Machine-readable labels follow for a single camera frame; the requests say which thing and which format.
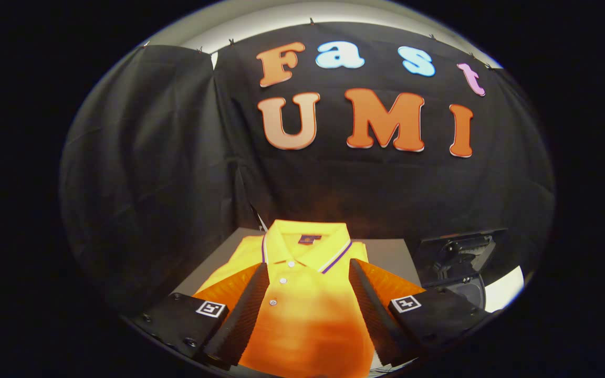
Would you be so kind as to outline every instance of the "light blue letter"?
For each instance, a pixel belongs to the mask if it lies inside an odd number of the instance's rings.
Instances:
[[[330,41],[319,46],[317,65],[321,68],[358,68],[365,63],[365,59],[358,56],[358,47],[348,41]]]
[[[435,67],[431,64],[431,57],[425,51],[401,46],[398,48],[398,55],[405,58],[403,66],[411,74],[422,76],[433,76],[435,74]]]

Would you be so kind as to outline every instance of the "foam letter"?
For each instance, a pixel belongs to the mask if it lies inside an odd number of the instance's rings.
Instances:
[[[291,71],[284,71],[284,65],[287,65],[290,69],[298,65],[298,57],[294,51],[298,53],[305,51],[305,45],[296,41],[295,43],[279,46],[256,55],[256,58],[260,59],[263,63],[261,87],[264,88],[281,83],[293,76]]]
[[[321,52],[317,57],[317,65],[321,68],[358,68],[365,59],[358,56],[358,47],[348,41],[330,41],[319,46]]]
[[[398,55],[404,58],[403,66],[411,74],[422,76],[433,76],[435,67],[432,65],[431,57],[423,50],[401,46],[398,48]]]
[[[477,94],[478,96],[484,96],[485,89],[480,88],[480,86],[478,85],[477,73],[474,72],[466,63],[461,63],[456,66],[464,72],[464,76],[466,76],[466,81],[468,81],[468,85],[471,86],[473,92],[475,92],[475,94]]]
[[[470,158],[471,149],[471,118],[473,112],[461,105],[450,105],[454,115],[454,143],[450,146],[450,153],[459,158]]]
[[[281,97],[268,98],[258,103],[258,109],[263,113],[263,129],[267,141],[279,149],[304,149],[317,136],[317,115],[315,103],[321,96],[318,93],[307,92],[293,96],[293,103],[300,107],[300,132],[286,134],[281,121],[281,108],[286,100]]]
[[[353,104],[353,134],[347,138],[347,146],[371,148],[373,140],[368,135],[370,126],[382,148],[386,148],[398,129],[398,137],[393,141],[396,149],[423,151],[424,143],[420,137],[420,114],[424,105],[422,96],[401,93],[389,112],[370,89],[349,89],[345,97]]]

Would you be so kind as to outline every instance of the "shirt label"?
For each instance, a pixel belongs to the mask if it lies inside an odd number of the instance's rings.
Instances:
[[[321,239],[321,235],[301,235],[298,244],[314,244],[314,241],[318,239]]]

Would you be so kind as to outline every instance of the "polo shirt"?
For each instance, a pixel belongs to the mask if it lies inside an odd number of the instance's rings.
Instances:
[[[287,378],[363,378],[374,346],[348,279],[351,258],[368,262],[345,223],[276,220],[264,236],[242,239],[194,297],[235,308],[266,263],[269,287],[239,363]]]

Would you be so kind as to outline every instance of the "screw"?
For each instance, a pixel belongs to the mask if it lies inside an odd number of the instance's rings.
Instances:
[[[197,346],[197,344],[195,344],[195,340],[193,340],[192,338],[183,339],[183,344],[186,344],[187,346],[192,347],[192,348]]]

